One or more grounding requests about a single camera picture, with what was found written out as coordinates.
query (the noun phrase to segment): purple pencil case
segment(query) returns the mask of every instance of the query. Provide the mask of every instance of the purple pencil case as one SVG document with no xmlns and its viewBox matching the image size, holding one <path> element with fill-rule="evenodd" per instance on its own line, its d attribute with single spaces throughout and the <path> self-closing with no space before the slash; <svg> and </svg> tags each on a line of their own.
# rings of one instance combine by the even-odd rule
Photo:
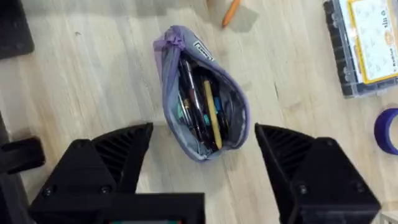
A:
<svg viewBox="0 0 398 224">
<path fill-rule="evenodd" d="M 167 123 L 184 152 L 194 161 L 205 162 L 218 157 L 223 151 L 239 149 L 248 138 L 249 106 L 239 85 L 215 61 L 209 50 L 196 35 L 184 26 L 172 26 L 154 42 L 155 59 L 162 81 L 162 101 Z M 213 151 L 191 133 L 178 118 L 178 62 L 184 53 L 198 66 L 210 70 L 220 84 L 220 98 L 229 123 L 228 137 L 223 147 Z"/>
</svg>

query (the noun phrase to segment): pencil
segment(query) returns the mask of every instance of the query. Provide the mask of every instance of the pencil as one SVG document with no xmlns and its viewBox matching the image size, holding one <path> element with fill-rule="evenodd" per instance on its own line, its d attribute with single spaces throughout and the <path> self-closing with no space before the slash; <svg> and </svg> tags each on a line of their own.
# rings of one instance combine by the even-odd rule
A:
<svg viewBox="0 0 398 224">
<path fill-rule="evenodd" d="M 229 7 L 228 12 L 226 12 L 224 20 L 223 20 L 223 28 L 225 28 L 231 21 L 240 2 L 241 2 L 241 0 L 233 0 L 233 2 L 231 3 L 231 6 Z"/>
</svg>

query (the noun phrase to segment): tape roll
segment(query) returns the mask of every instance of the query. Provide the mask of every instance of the tape roll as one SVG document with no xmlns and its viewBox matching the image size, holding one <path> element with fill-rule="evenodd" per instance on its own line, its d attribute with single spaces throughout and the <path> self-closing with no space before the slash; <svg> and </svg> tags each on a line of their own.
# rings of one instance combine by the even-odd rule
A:
<svg viewBox="0 0 398 224">
<path fill-rule="evenodd" d="M 379 147 L 389 154 L 398 155 L 398 149 L 394 147 L 390 138 L 392 120 L 398 116 L 398 108 L 390 108 L 383 111 L 374 124 L 374 137 Z"/>
</svg>

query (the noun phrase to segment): label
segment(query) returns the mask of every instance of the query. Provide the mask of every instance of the label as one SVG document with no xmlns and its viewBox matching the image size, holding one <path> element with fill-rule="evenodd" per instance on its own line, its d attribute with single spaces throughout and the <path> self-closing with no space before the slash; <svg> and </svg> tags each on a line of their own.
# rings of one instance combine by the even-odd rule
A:
<svg viewBox="0 0 398 224">
<path fill-rule="evenodd" d="M 390 0 L 349 0 L 349 29 L 355 31 L 354 51 L 366 84 L 398 75 L 397 44 Z"/>
<path fill-rule="evenodd" d="M 199 52 L 205 56 L 210 61 L 214 61 L 213 56 L 211 56 L 210 52 L 207 50 L 207 48 L 199 41 L 197 40 L 193 45 L 199 50 Z"/>
</svg>

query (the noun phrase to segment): wooden table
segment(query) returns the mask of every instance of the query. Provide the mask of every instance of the wooden table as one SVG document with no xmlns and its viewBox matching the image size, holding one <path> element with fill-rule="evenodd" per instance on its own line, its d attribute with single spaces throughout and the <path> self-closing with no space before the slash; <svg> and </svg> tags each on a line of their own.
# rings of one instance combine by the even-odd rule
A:
<svg viewBox="0 0 398 224">
<path fill-rule="evenodd" d="M 374 193 L 398 201 L 398 159 L 373 124 L 398 88 L 345 100 L 321 0 L 23 0 L 33 54 L 0 62 L 0 110 L 13 138 L 38 135 L 45 167 L 22 174 L 32 200 L 72 140 L 155 124 L 139 192 L 205 192 L 208 223 L 277 223 L 253 131 L 241 150 L 191 161 L 168 129 L 152 41 L 173 24 L 199 36 L 247 94 L 254 122 L 338 140 Z"/>
</svg>

